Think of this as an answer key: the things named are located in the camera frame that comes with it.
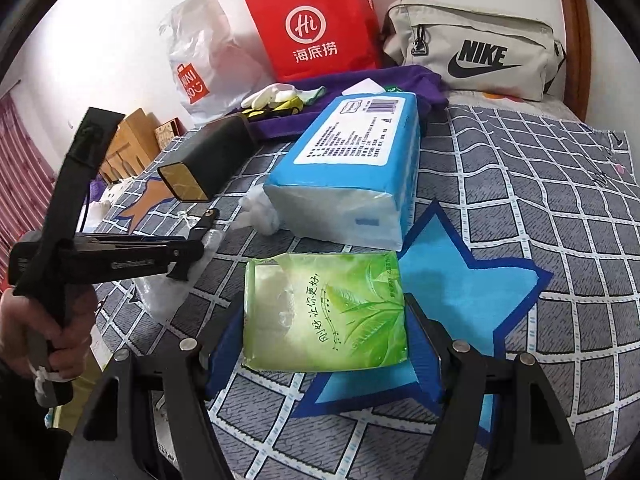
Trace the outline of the left hand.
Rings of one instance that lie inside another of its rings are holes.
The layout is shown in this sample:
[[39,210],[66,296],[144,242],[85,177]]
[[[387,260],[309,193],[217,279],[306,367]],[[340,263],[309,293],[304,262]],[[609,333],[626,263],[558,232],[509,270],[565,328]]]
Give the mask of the left hand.
[[80,376],[86,368],[91,329],[96,322],[98,298],[92,285],[70,288],[70,322],[62,328],[35,299],[16,296],[7,288],[1,297],[1,359],[10,370],[32,376],[28,365],[28,333],[51,341],[55,352],[49,356],[52,370],[64,379]]

